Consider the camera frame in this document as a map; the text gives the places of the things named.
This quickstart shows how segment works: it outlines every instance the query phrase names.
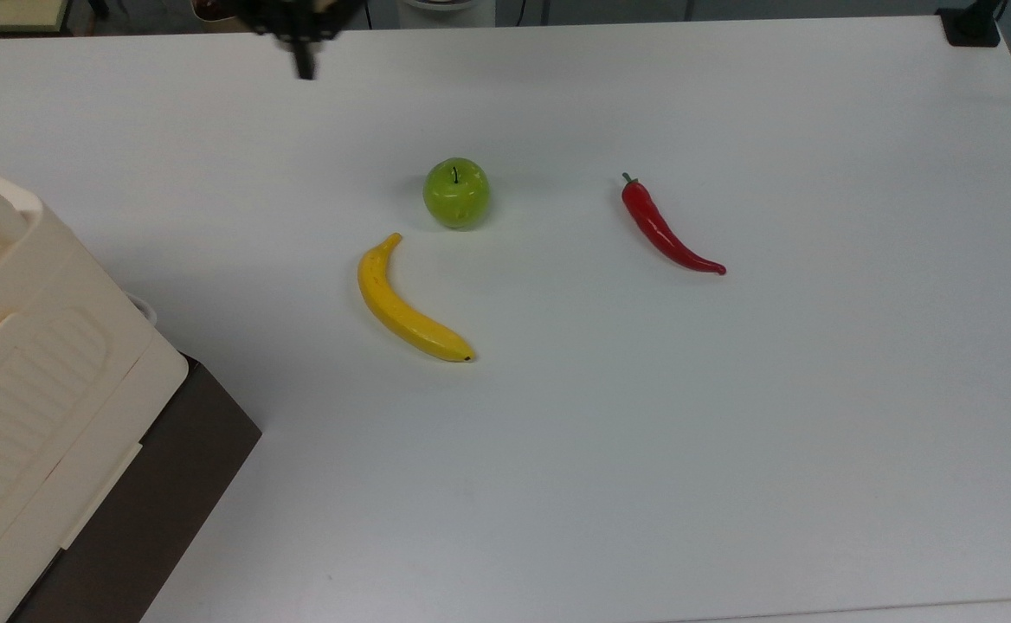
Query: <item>yellow banana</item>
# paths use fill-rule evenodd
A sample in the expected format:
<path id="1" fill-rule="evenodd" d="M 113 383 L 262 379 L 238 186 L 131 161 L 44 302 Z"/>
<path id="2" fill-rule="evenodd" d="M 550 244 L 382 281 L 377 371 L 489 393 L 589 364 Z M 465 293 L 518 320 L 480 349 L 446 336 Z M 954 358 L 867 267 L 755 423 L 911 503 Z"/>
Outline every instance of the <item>yellow banana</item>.
<path id="1" fill-rule="evenodd" d="M 390 287 L 386 268 L 390 253 L 401 242 L 401 234 L 390 234 L 359 261 L 359 291 L 376 319 L 394 335 L 446 362 L 470 362 L 474 351 L 454 331 L 416 310 Z"/>

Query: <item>green apple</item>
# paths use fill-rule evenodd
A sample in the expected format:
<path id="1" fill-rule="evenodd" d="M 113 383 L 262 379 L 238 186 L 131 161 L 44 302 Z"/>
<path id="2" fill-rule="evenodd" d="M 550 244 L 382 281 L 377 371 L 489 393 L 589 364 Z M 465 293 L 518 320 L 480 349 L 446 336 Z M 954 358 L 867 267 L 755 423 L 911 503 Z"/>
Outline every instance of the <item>green apple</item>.
<path id="1" fill-rule="evenodd" d="M 490 183 L 481 167 L 466 158 L 446 159 L 425 179 L 425 205 L 446 228 L 477 224 L 490 204 Z"/>

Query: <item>table surface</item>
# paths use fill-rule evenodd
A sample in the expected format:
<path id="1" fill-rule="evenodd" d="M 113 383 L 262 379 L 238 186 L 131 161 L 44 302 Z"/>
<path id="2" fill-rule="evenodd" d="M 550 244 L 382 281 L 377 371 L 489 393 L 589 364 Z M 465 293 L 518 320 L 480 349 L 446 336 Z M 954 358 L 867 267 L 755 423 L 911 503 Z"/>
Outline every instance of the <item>table surface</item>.
<path id="1" fill-rule="evenodd" d="M 0 0 L 0 31 L 58 32 L 68 0 Z"/>
<path id="2" fill-rule="evenodd" d="M 1011 623 L 1011 601 L 794 614 L 768 616 L 753 621 L 754 623 Z"/>
<path id="3" fill-rule="evenodd" d="M 0 40 L 0 174 L 264 438 L 149 612 L 1011 599 L 1011 58 L 935 17 Z M 440 159 L 492 215 L 445 231 Z M 620 204 L 652 190 L 687 272 Z M 355 266 L 478 353 L 383 330 Z"/>

